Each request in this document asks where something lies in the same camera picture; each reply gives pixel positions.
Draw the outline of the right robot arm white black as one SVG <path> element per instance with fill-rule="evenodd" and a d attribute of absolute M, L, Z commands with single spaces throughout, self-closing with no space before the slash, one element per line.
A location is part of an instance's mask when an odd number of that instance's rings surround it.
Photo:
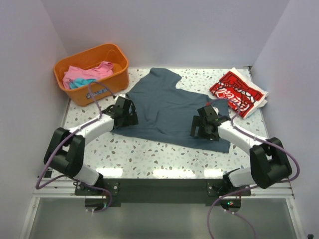
<path fill-rule="evenodd" d="M 248 168 L 238 168 L 223 175 L 222 190 L 226 195 L 232 196 L 240 187 L 248 185 L 266 189 L 292 174 L 287 153 L 278 138 L 255 136 L 238 126 L 233 119 L 219 116 L 212 106 L 197 111 L 198 115 L 193 117 L 191 126 L 192 137 L 211 141 L 227 140 L 250 158 Z"/>

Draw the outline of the slate blue t shirt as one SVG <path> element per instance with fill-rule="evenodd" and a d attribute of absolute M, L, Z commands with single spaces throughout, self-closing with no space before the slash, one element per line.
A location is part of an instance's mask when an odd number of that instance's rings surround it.
<path fill-rule="evenodd" d="M 230 142 L 191 137 L 198 109 L 211 98 L 206 94 L 176 88 L 181 76 L 165 68 L 151 68 L 127 96 L 133 101 L 138 124 L 114 129 L 114 134 L 175 144 L 194 149 L 228 153 Z"/>

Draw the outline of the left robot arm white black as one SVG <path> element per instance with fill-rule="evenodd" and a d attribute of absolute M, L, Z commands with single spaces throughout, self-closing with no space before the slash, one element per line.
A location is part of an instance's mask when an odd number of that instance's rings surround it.
<path fill-rule="evenodd" d="M 85 146 L 104 133 L 137 124 L 138 116 L 133 101 L 125 96 L 117 96 L 113 105 L 100 111 L 88 122 L 69 129 L 56 129 L 44 164 L 86 184 L 85 188 L 91 195 L 99 195 L 103 191 L 104 179 L 101 173 L 84 163 Z"/>

